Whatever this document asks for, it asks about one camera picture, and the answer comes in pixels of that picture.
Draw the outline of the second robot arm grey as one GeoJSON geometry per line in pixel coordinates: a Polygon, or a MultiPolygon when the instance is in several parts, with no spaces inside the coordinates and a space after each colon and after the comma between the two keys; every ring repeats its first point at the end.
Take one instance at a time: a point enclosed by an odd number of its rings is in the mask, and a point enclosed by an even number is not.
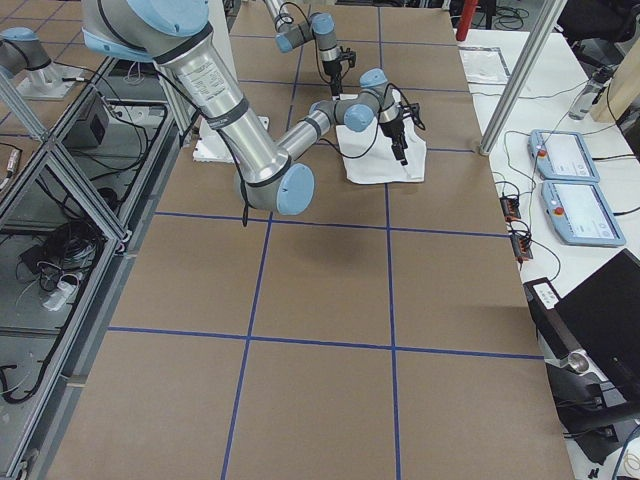
{"type": "Polygon", "coordinates": [[[1,32],[1,74],[11,80],[22,72],[26,78],[17,90],[30,100],[62,100],[84,79],[82,68],[55,63],[33,30],[5,29],[1,32]]]}

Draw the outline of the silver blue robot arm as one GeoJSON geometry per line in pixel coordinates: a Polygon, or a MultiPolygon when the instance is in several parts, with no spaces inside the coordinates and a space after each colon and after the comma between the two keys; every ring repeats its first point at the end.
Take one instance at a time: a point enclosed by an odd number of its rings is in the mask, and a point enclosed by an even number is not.
{"type": "Polygon", "coordinates": [[[390,139],[395,159],[403,166],[408,164],[405,137],[405,115],[412,105],[404,105],[394,98],[396,87],[384,71],[374,68],[360,78],[360,92],[354,98],[342,99],[343,64],[356,65],[356,52],[339,45],[335,22],[329,13],[304,15],[297,23],[288,11],[294,3],[267,1],[265,3],[276,31],[275,41],[279,50],[288,53],[309,42],[314,44],[316,66],[319,75],[329,86],[331,98],[315,103],[304,121],[317,130],[317,138],[332,126],[342,125],[354,132],[362,132],[376,123],[383,135],[390,139]]]}
{"type": "Polygon", "coordinates": [[[390,139],[396,160],[408,163],[405,108],[379,68],[362,75],[356,98],[314,104],[306,117],[273,140],[213,44],[207,2],[85,1],[82,12],[89,49],[153,62],[177,77],[230,150],[245,209],[282,215],[303,212],[313,198],[315,180],[312,170],[298,159],[335,125],[361,132],[377,122],[390,139]]]}

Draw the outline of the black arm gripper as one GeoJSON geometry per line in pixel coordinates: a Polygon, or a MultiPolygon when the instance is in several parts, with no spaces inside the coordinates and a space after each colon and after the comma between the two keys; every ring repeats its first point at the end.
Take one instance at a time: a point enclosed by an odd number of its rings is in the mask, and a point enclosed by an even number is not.
{"type": "Polygon", "coordinates": [[[333,97],[338,97],[342,93],[342,62],[341,57],[322,61],[322,68],[328,79],[328,84],[332,85],[333,97]]]}

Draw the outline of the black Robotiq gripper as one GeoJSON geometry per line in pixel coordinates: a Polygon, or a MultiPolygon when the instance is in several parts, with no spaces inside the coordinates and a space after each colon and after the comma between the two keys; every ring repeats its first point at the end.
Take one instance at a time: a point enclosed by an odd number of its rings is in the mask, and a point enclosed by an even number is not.
{"type": "Polygon", "coordinates": [[[383,134],[392,142],[392,152],[395,159],[398,160],[402,166],[407,166],[408,161],[405,155],[405,148],[402,146],[406,144],[403,114],[400,113],[393,120],[380,123],[380,128],[383,134]]]}

